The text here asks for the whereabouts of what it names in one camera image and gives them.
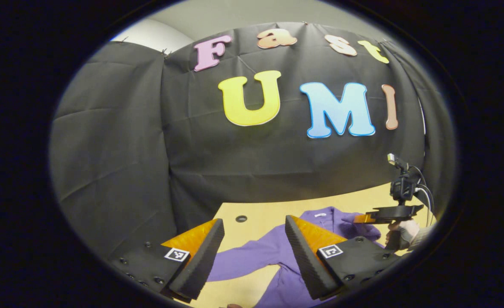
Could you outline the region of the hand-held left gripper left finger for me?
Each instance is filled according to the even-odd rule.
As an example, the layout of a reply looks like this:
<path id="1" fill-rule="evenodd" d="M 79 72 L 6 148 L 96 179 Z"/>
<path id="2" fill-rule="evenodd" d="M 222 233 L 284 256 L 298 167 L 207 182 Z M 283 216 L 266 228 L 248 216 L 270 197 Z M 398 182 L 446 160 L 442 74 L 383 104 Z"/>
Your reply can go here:
<path id="1" fill-rule="evenodd" d="M 196 300 L 213 267 L 225 230 L 212 219 L 164 242 L 140 234 L 123 243 L 110 263 L 131 281 L 182 302 Z"/>

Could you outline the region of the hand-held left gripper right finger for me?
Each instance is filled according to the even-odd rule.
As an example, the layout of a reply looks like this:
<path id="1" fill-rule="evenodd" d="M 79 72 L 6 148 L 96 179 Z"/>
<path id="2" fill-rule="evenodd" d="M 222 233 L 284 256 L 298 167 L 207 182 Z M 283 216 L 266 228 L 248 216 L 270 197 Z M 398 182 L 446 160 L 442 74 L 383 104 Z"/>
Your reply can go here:
<path id="1" fill-rule="evenodd" d="M 293 215 L 285 217 L 285 233 L 312 299 L 355 292 L 401 261 L 364 236 L 346 239 Z"/>

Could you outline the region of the purple knit cardigan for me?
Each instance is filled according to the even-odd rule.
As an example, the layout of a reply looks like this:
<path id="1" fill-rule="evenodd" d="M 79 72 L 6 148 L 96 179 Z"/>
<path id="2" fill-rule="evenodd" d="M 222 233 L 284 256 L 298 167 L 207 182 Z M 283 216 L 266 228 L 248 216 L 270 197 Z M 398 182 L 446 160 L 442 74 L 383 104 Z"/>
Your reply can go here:
<path id="1" fill-rule="evenodd" d="M 326 207 L 305 211 L 300 218 L 347 239 L 364 236 L 376 242 L 381 238 L 375 226 L 354 224 L 355 216 L 356 213 Z M 305 286 L 283 225 L 258 240 L 218 253 L 208 280 L 234 279 L 268 265 L 278 265 L 279 269 L 254 308 L 310 308 L 321 303 L 311 298 Z"/>

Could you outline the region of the black backdrop cloth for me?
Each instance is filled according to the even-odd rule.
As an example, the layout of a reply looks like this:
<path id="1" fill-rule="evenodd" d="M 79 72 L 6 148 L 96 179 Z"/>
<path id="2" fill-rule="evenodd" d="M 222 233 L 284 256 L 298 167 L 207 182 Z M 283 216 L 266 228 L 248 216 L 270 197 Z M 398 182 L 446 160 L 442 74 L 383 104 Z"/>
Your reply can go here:
<path id="1" fill-rule="evenodd" d="M 246 26 L 170 54 L 110 41 L 62 95 L 49 168 L 66 219 L 105 259 L 226 202 L 388 183 L 389 153 L 422 170 L 439 218 L 458 163 L 447 104 L 410 49 L 332 26 Z"/>

